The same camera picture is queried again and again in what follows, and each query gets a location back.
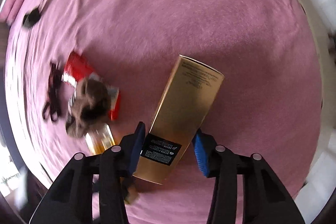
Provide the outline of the gold carton box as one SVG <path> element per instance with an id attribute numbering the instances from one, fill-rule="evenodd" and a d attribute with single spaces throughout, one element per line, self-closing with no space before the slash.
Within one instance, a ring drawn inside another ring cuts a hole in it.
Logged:
<path id="1" fill-rule="evenodd" d="M 144 140 L 136 178 L 163 184 L 201 127 L 223 80 L 209 65 L 178 57 Z"/>

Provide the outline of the orange clear box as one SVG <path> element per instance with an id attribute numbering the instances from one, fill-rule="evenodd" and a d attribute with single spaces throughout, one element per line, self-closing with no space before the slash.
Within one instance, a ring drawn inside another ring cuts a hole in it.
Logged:
<path id="1" fill-rule="evenodd" d="M 110 130 L 108 124 L 100 124 L 97 127 L 91 128 L 85 135 L 85 141 L 89 148 L 91 155 L 99 155 L 108 148 L 118 145 Z M 130 205 L 138 198 L 138 192 L 132 177 L 120 178 L 122 195 L 125 204 Z"/>

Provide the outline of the brown rolled sock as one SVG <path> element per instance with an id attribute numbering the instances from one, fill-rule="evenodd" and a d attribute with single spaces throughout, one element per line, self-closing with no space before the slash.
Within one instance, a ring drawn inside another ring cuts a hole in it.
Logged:
<path id="1" fill-rule="evenodd" d="M 73 104 L 66 121 L 67 135 L 81 139 L 94 126 L 109 120 L 111 98 L 106 86 L 97 80 L 85 77 L 75 89 Z"/>

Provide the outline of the red white snack wrapper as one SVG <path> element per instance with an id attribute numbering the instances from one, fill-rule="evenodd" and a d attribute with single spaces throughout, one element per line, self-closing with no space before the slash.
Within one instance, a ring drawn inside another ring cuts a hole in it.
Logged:
<path id="1" fill-rule="evenodd" d="M 78 82 L 84 78 L 103 82 L 102 78 L 96 73 L 83 55 L 72 51 L 65 64 L 62 81 L 76 88 Z M 111 97 L 111 107 L 108 111 L 108 117 L 111 121 L 118 120 L 121 104 L 120 89 L 113 86 L 106 86 L 108 94 Z"/>

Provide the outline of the black cloth item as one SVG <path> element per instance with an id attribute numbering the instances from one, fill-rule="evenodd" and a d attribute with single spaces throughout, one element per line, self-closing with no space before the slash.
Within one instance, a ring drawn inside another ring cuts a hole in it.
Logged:
<path id="1" fill-rule="evenodd" d="M 33 10 L 31 10 L 29 13 L 26 13 L 23 17 L 22 26 L 26 29 L 29 29 L 33 27 L 41 18 L 41 12 L 39 11 L 39 8 L 36 7 Z"/>

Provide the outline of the pink bed sheet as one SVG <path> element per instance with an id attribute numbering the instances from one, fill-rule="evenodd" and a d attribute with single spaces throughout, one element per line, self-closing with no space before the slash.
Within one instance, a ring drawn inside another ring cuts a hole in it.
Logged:
<path id="1" fill-rule="evenodd" d="M 23 17 L 38 7 L 33 27 Z M 262 154 L 296 196 L 320 128 L 321 76 L 313 35 L 298 0 L 24 0 L 10 27 L 5 87 L 19 151 L 48 184 L 83 140 L 64 119 L 44 121 L 50 62 L 72 51 L 121 92 L 111 130 L 150 125 L 179 55 L 224 74 L 202 130 L 233 152 Z"/>

